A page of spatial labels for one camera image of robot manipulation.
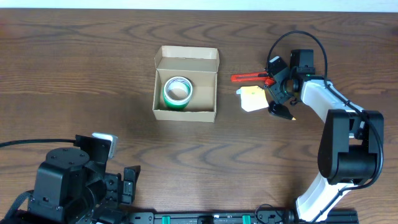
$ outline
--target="wood grain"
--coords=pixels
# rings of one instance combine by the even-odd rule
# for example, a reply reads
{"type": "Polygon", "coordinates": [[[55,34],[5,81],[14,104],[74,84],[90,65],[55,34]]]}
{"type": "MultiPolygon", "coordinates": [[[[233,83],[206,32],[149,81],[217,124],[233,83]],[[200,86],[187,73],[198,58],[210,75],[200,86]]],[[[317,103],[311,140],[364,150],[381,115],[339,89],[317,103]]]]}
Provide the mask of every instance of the wood grain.
{"type": "MultiPolygon", "coordinates": [[[[164,211],[253,210],[289,206],[315,178],[322,121],[304,105],[295,122],[245,113],[233,73],[261,71],[269,48],[290,30],[317,36],[329,76],[351,101],[385,119],[385,166],[370,189],[349,193],[361,223],[398,219],[398,16],[329,12],[0,10],[0,141],[119,136],[108,172],[141,165],[135,207],[164,211]],[[161,45],[220,51],[216,122],[156,121],[151,111],[154,55],[161,45]]],[[[287,37],[274,51],[315,49],[287,37]]],[[[33,189],[46,153],[62,144],[0,151],[0,217],[33,189]]]]}

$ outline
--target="open cardboard box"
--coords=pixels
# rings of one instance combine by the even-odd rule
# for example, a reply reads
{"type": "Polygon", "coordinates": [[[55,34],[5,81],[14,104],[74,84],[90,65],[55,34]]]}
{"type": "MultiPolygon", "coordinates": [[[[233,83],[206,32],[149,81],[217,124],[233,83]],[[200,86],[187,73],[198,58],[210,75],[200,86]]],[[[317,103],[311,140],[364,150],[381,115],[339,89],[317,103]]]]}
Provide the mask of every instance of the open cardboard box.
{"type": "Polygon", "coordinates": [[[206,47],[162,46],[155,56],[156,78],[152,110],[158,120],[214,122],[216,118],[218,51],[206,47]],[[181,76],[193,86],[192,98],[182,111],[166,107],[164,85],[181,76]]]}

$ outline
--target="roll of tape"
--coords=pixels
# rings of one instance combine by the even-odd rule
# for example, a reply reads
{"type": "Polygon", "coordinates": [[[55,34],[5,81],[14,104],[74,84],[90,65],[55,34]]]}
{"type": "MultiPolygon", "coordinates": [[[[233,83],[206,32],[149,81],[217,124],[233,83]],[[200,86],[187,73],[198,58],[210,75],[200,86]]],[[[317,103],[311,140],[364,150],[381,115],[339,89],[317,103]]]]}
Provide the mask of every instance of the roll of tape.
{"type": "Polygon", "coordinates": [[[167,80],[163,89],[163,99],[167,107],[182,110],[184,109],[192,98],[193,87],[191,82],[184,77],[172,77],[167,80]],[[174,90],[183,91],[186,97],[183,99],[176,99],[175,96],[171,97],[171,92],[174,90]]]}

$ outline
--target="yellow sticky note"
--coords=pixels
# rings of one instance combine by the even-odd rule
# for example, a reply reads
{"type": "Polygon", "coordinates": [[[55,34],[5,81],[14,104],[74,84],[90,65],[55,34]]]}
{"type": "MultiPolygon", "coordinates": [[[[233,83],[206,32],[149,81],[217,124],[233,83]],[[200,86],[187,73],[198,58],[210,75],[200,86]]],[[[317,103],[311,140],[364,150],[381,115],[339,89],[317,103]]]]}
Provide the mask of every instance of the yellow sticky note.
{"type": "Polygon", "coordinates": [[[243,86],[236,91],[241,95],[241,106],[247,112],[268,107],[265,91],[258,86],[243,86]]]}

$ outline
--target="orange handle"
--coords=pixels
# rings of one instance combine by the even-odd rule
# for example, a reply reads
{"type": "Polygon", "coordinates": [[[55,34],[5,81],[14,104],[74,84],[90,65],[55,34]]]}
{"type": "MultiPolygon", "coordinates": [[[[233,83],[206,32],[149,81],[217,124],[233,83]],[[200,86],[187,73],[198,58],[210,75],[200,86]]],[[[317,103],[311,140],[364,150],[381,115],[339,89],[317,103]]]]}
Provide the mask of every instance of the orange handle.
{"type": "Polygon", "coordinates": [[[265,75],[266,72],[254,72],[254,73],[244,73],[244,74],[235,74],[231,76],[232,82],[250,82],[250,81],[265,81],[269,77],[259,77],[259,75],[265,75]]]}
{"type": "Polygon", "coordinates": [[[273,78],[268,78],[266,79],[264,84],[266,84],[266,86],[272,86],[273,84],[275,84],[275,80],[273,78]]]}

